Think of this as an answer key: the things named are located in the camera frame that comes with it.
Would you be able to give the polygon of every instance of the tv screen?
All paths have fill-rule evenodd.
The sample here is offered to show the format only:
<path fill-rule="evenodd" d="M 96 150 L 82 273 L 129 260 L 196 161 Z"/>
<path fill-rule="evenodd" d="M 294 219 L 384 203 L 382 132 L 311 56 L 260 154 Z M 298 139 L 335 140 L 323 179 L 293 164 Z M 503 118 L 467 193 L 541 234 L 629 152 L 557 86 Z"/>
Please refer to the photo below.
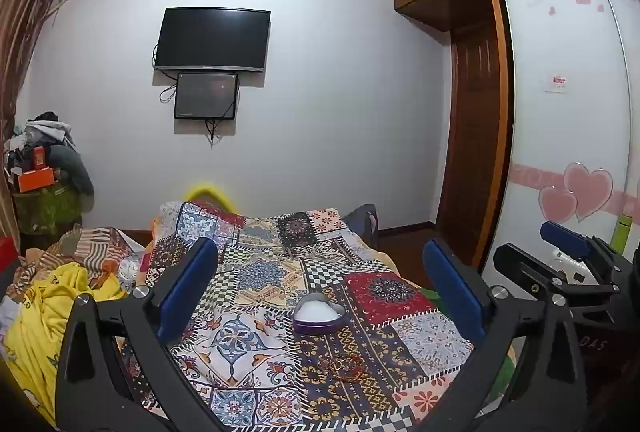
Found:
<path fill-rule="evenodd" d="M 155 69 L 263 71 L 270 11 L 167 8 Z"/>
<path fill-rule="evenodd" d="M 232 120 L 236 117 L 238 75 L 180 73 L 175 88 L 177 120 Z"/>

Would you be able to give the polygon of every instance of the wooden floor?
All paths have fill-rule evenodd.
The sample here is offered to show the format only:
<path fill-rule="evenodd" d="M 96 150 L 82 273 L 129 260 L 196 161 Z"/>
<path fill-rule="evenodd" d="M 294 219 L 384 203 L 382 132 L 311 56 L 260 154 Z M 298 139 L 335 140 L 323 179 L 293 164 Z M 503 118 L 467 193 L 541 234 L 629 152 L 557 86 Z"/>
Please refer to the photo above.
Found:
<path fill-rule="evenodd" d="M 430 238 L 439 236 L 438 232 L 431 228 L 381 236 L 378 239 L 378 251 L 391 257 L 403 278 L 422 287 L 431 288 L 431 282 L 422 267 L 422 248 Z"/>

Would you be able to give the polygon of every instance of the large pink heart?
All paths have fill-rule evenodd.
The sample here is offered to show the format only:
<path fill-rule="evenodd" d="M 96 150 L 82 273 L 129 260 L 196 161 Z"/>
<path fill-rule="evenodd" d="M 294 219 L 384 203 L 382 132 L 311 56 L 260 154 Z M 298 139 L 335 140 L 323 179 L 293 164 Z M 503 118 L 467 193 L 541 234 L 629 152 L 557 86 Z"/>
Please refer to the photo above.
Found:
<path fill-rule="evenodd" d="M 589 174 L 581 163 L 570 163 L 564 170 L 564 188 L 578 200 L 575 216 L 578 222 L 601 209 L 613 192 L 613 179 L 606 170 Z"/>
<path fill-rule="evenodd" d="M 538 204 L 547 221 L 561 224 L 571 219 L 578 201 L 571 192 L 549 185 L 540 190 Z"/>

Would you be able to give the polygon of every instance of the yellow blanket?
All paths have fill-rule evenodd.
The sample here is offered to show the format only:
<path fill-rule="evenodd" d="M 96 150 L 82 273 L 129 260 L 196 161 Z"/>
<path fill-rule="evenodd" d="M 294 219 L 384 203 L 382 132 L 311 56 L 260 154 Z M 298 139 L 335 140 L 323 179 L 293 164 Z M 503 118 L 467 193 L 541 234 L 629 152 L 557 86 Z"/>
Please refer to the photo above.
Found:
<path fill-rule="evenodd" d="M 90 293 L 97 301 L 125 296 L 113 274 L 100 289 L 93 290 L 88 285 L 87 270 L 70 262 L 25 291 L 20 314 L 4 337 L 9 369 L 51 424 L 55 424 L 54 397 L 62 338 L 71 306 L 81 293 Z"/>

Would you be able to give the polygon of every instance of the brown curtain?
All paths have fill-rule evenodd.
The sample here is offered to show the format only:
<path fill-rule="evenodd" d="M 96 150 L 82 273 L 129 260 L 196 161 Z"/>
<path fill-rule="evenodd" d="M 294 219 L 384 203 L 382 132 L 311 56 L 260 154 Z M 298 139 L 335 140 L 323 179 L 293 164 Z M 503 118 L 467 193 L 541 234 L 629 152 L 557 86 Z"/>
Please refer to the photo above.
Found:
<path fill-rule="evenodd" d="M 14 130 L 15 102 L 24 82 L 42 24 L 55 0 L 0 0 L 0 148 Z M 0 180 L 0 235 L 12 237 L 20 249 L 14 204 Z"/>

